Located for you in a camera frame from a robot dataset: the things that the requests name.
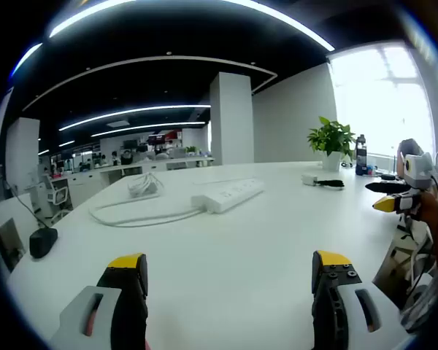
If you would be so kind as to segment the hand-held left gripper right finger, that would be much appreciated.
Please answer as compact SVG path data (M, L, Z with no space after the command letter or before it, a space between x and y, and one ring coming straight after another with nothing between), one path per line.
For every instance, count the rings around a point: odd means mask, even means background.
M312 256L314 349L403 349L410 339L396 305L341 254Z

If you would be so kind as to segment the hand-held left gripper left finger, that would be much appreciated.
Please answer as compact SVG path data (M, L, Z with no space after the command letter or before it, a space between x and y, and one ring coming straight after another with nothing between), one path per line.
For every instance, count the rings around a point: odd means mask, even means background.
M51 348L147 349L147 295L146 255L113 260L61 312Z

